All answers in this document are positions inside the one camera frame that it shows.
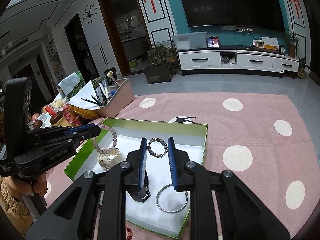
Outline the left hand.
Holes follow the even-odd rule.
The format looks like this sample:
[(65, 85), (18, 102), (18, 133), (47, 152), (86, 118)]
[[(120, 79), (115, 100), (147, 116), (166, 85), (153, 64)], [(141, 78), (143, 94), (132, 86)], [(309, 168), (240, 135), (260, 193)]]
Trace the left hand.
[(20, 197), (21, 194), (28, 194), (31, 191), (44, 196), (48, 190), (46, 174), (47, 173), (44, 172), (43, 174), (39, 175), (35, 182), (33, 182), (31, 185), (28, 182), (22, 181), (14, 176), (6, 177), (4, 178), (4, 181), (9, 193), (15, 198)]

